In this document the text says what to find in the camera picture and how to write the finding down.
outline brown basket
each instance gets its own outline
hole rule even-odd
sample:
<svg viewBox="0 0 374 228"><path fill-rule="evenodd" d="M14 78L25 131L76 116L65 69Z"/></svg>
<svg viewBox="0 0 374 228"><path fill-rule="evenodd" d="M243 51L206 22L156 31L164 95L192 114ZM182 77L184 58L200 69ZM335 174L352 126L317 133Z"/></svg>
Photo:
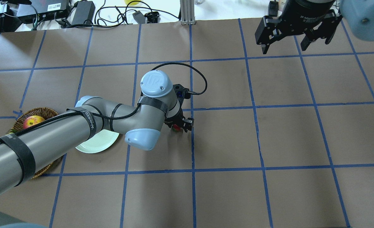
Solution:
<svg viewBox="0 0 374 228"><path fill-rule="evenodd" d="M21 131L23 129L23 124L24 124L25 119L30 117L30 116L40 116L40 117L43 117L45 120L47 120L47 119L55 117L57 115L59 115L59 113L57 113L55 110L53 110L51 108L48 108L48 107L33 108L33 109L27 111L26 113L24 113L22 116L20 116L18 118L18 120L15 122L14 126L9 130L8 133L15 133L15 132ZM36 172L32 179L35 179L35 178L41 176L42 174L44 174L48 169L50 169L52 167L54 162L57 162L57 161L59 161L59 159L53 161L52 163L50 163L46 167L44 167L41 170L39 170L38 172Z"/></svg>

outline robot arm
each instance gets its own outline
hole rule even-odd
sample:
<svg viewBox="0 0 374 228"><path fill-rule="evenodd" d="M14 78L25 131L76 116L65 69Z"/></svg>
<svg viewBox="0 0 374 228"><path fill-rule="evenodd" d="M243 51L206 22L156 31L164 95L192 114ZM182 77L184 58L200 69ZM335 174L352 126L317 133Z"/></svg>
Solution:
<svg viewBox="0 0 374 228"><path fill-rule="evenodd" d="M301 42L303 51L319 38L326 39L325 44L329 44L343 16L359 39L374 41L374 0L342 0L338 15L330 9L334 2L287 0L283 13L277 17L278 3L271 1L268 16L262 18L255 32L256 43L262 46L263 54L272 43L286 36L305 34Z"/></svg>
<svg viewBox="0 0 374 228"><path fill-rule="evenodd" d="M36 171L103 129L125 134L126 143L142 150L154 148L163 123L170 127L177 124L186 132L192 129L194 120L183 116L181 104L184 98L205 91L196 93L180 84L173 85L158 70L146 73L140 86L142 94L136 108L86 96L75 108L61 115L0 137L3 141L0 143L0 195L31 179Z"/></svg>

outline white label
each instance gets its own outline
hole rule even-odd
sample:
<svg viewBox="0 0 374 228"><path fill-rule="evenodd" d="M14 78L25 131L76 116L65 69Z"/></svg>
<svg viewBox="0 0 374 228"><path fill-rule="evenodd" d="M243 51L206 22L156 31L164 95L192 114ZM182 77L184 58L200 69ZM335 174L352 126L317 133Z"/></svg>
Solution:
<svg viewBox="0 0 374 228"><path fill-rule="evenodd" d="M56 4L50 4L48 5L48 12L49 11L53 11L53 10L57 10L57 9L60 9L60 3L56 3Z"/></svg>

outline apple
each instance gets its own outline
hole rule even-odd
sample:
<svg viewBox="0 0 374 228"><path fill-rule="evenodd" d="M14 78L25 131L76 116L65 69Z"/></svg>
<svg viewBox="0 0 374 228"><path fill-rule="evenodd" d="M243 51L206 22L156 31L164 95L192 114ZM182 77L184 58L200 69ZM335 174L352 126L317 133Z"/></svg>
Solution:
<svg viewBox="0 0 374 228"><path fill-rule="evenodd" d="M35 124L38 124L45 119L40 116L30 116L25 119L24 124L22 125L24 129L27 129L28 127L34 126Z"/></svg>

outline white plate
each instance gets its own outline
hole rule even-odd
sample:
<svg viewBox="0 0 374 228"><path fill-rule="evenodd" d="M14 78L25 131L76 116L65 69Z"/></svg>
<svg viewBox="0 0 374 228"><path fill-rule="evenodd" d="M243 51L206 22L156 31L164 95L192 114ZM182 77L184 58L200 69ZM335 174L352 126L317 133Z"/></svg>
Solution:
<svg viewBox="0 0 374 228"><path fill-rule="evenodd" d="M98 153L110 147L118 138L118 136L119 133L109 130L102 130L91 139L76 146L76 149L88 154Z"/></svg>

